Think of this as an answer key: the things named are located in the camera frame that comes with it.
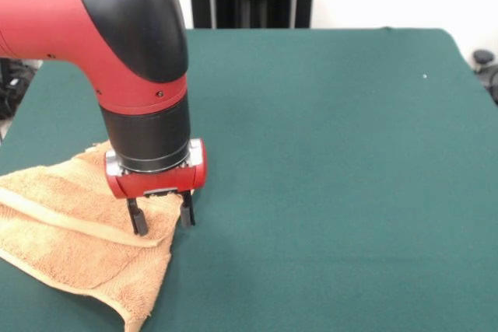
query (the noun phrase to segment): green felt surface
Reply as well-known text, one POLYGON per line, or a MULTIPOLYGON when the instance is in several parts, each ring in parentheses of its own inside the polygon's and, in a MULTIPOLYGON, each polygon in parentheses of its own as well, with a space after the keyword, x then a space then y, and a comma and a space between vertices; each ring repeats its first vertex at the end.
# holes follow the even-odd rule
MULTIPOLYGON (((196 30, 188 42, 209 178, 145 332, 498 330, 497 112, 449 35, 196 30)), ((105 138, 83 74, 47 63, 0 173, 105 138)), ((2 261, 0 306, 1 331, 121 330, 97 301, 2 261)))

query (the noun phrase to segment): orange towel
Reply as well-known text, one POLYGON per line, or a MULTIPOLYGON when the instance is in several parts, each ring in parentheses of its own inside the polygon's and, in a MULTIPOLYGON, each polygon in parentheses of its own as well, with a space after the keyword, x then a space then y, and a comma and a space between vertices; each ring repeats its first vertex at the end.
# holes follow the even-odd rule
POLYGON ((125 201, 107 186, 108 149, 0 177, 0 257, 46 285, 108 304, 134 332, 153 310, 182 200, 138 199, 149 233, 134 235, 125 201))

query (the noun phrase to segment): towel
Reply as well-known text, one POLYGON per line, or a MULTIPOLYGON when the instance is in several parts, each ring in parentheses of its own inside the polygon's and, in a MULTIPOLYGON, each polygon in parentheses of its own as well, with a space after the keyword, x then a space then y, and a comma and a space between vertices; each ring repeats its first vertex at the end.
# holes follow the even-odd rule
POLYGON ((42 281, 99 299, 139 331, 170 261, 181 197, 139 198, 149 233, 133 233, 104 173, 109 142, 70 160, 0 177, 0 258, 42 281))

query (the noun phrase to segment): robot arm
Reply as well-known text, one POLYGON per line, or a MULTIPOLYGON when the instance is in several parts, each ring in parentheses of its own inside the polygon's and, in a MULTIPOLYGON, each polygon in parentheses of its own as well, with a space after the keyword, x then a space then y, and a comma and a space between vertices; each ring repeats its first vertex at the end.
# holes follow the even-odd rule
POLYGON ((135 233, 147 232, 140 196, 181 193, 182 221, 194 223, 190 190, 204 185, 207 160, 190 139, 178 0, 0 0, 0 56, 70 61, 86 74, 113 148, 107 180, 135 233))

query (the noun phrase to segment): table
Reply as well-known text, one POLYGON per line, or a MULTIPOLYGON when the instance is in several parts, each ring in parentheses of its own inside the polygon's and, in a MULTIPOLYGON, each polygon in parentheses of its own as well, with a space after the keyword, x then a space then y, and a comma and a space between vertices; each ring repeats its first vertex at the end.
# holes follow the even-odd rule
MULTIPOLYGON (((442 30, 188 32, 209 179, 147 331, 498 329, 498 121, 442 30)), ((0 173, 106 139, 90 85, 45 64, 0 173)), ((0 261, 0 330, 121 330, 0 261)))

